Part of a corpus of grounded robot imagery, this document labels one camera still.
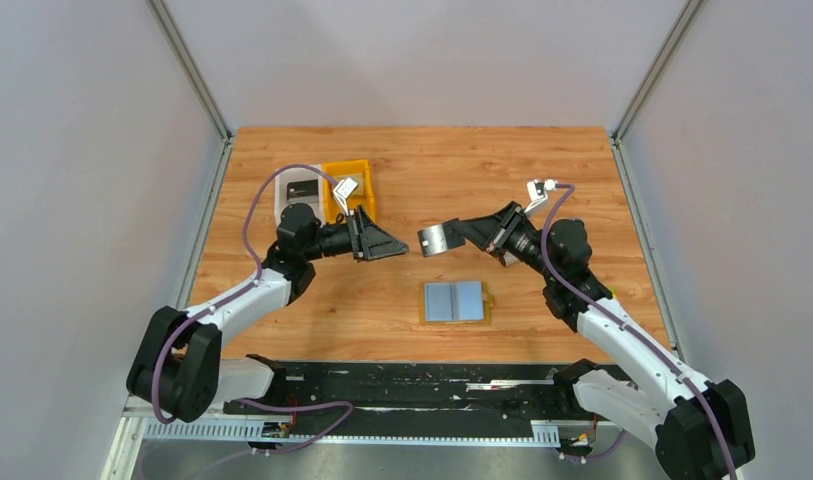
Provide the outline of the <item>yellow leather card holder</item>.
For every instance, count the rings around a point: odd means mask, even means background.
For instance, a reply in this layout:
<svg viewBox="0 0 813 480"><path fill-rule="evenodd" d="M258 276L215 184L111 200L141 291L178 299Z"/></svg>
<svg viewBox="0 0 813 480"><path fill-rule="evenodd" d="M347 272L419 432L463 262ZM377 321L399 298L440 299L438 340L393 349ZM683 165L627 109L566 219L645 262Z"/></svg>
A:
<svg viewBox="0 0 813 480"><path fill-rule="evenodd" d="M494 297L482 281L427 282L420 321L429 325L490 324Z"/></svg>

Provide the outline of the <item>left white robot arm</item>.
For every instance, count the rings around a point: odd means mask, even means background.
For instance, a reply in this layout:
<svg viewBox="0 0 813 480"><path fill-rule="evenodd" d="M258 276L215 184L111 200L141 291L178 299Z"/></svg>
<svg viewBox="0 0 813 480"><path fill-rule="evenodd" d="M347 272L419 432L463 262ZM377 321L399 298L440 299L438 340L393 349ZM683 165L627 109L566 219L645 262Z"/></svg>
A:
<svg viewBox="0 0 813 480"><path fill-rule="evenodd" d="M280 411L288 386L277 365L260 355L225 359L223 348L266 315L299 299L312 283L314 261L349 254L358 262L408 253L406 243L377 225L362 207L345 220L322 223L310 206L286 207L276 240L250 277L219 296L178 310L154 312L126 380L128 392L153 407L162 424L190 423L212 405L250 399L265 413Z"/></svg>

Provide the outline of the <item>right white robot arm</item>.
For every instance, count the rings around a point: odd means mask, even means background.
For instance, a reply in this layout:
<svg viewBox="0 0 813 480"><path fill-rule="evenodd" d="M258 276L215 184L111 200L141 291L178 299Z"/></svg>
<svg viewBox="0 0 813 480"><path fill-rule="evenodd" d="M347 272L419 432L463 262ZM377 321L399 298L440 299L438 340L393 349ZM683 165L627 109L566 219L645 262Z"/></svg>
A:
<svg viewBox="0 0 813 480"><path fill-rule="evenodd" d="M630 380L580 360L561 373L553 403L566 417L589 411L644 442L672 479L721 479L756 457L744 392L714 382L646 333L592 272L583 221L537 229L516 202L487 216L443 227L451 247L470 242L491 256L511 255L541 274L551 314L606 352Z"/></svg>

